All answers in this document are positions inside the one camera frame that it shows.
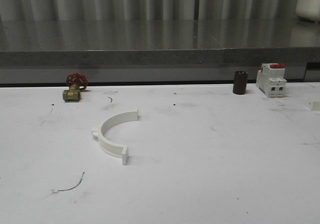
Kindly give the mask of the white half-ring pipe clamp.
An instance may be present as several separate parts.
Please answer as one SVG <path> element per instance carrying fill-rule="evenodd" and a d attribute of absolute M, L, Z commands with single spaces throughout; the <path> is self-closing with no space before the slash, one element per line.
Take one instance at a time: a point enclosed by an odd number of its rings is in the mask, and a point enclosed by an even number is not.
<path fill-rule="evenodd" d="M 107 131 L 119 124 L 137 121 L 139 110 L 121 112 L 107 118 L 99 127 L 92 128 L 91 134 L 97 138 L 100 148 L 107 154 L 120 158 L 123 165 L 127 164 L 129 148 L 127 145 L 110 141 L 106 137 Z"/>

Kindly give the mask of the dark brown cylindrical coupling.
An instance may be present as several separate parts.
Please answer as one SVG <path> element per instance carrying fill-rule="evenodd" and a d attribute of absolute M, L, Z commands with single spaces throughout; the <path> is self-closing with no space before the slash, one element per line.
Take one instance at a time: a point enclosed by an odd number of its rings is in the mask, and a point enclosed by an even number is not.
<path fill-rule="evenodd" d="M 246 93 L 246 86 L 248 81 L 248 73 L 245 71 L 236 71 L 234 73 L 233 93 L 237 95 L 244 95 Z"/>

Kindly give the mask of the brass valve red handwheel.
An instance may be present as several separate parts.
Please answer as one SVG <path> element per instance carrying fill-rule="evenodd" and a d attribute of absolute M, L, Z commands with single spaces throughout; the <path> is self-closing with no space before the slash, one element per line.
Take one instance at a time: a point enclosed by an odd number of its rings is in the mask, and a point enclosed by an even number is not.
<path fill-rule="evenodd" d="M 86 76 L 79 73 L 69 74 L 65 83 L 68 86 L 68 90 L 63 91 L 63 100 L 65 102 L 80 101 L 80 93 L 85 91 L 88 86 L 88 80 Z"/>

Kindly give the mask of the white container in background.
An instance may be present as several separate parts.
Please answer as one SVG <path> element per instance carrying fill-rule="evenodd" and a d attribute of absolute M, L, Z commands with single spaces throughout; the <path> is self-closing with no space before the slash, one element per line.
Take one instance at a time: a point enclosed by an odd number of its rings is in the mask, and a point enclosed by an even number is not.
<path fill-rule="evenodd" d="M 320 21 L 320 0 L 297 0 L 295 13 L 297 17 L 313 22 Z"/>

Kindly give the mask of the white circuit breaker red switch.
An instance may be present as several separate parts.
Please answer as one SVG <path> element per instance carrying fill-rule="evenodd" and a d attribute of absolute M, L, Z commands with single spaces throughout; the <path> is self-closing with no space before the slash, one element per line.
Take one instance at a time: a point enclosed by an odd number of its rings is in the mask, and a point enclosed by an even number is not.
<path fill-rule="evenodd" d="M 261 69 L 257 72 L 256 87 L 266 97 L 283 97 L 287 80 L 284 79 L 285 64 L 283 63 L 262 63 Z"/>

